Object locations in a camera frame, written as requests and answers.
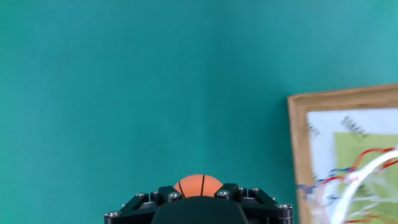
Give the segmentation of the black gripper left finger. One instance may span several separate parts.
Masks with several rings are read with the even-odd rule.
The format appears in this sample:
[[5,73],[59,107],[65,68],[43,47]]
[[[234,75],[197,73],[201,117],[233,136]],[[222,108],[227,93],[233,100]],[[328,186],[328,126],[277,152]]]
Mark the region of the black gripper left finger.
[[104,215],[105,224],[143,224],[151,223],[155,213],[166,203],[183,199],[183,194],[171,185],[158,190],[139,192],[119,210]]

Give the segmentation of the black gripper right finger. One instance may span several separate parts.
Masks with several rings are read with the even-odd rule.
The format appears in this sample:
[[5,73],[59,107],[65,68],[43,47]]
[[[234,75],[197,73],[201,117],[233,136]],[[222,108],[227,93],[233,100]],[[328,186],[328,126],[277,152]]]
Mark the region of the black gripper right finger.
[[232,205],[227,209],[227,223],[293,224],[293,206],[277,203],[258,187],[247,189],[227,183],[214,197]]

